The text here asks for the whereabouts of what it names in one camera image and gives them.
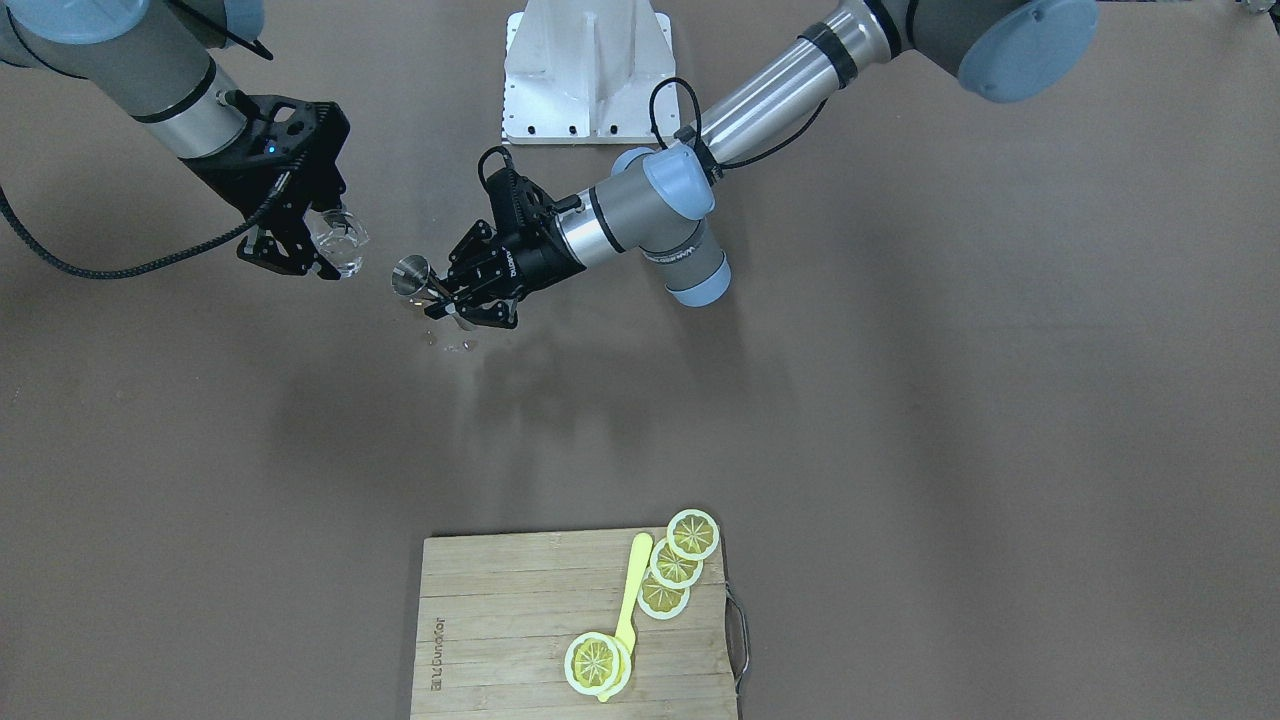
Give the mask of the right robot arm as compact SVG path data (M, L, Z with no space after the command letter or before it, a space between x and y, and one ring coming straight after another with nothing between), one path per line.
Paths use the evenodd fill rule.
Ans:
M333 101L251 95L215 47L262 59L261 1L5 1L3 63L84 79L242 217L218 237L118 270L73 265L44 247L9 202L3 215L47 264L119 281L236 242L241 260L283 275L352 277L367 234L343 202L337 165L349 122Z

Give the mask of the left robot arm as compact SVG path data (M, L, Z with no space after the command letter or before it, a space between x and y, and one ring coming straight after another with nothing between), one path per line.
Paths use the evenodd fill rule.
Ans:
M1020 102L1085 55L1098 22L1094 1L841 1L730 96L577 193L556 199L508 149L488 149L502 160L479 174L492 219L474 223L444 272L402 259L393 288L433 320L512 329L529 295L636 249L678 304L704 307L732 281L709 225L714 184L797 140L861 72L914 51L970 94Z

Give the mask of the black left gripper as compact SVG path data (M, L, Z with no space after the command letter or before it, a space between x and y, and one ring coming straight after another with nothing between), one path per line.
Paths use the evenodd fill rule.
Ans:
M520 300L582 272L585 265L553 225L498 234L489 222L475 222L451 251L442 284L451 300L493 302L468 306L435 299L433 318L451 316L463 329L515 329Z

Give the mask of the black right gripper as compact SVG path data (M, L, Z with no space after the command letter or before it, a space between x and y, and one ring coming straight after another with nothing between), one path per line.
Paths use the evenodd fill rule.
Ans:
M282 275L306 275L320 259L334 279L348 278L351 224L337 163L349 120L340 106L278 95L233 95L230 105L246 120L241 133L184 165L244 217L259 210L280 176L289 177L275 210L238 241L236 258Z

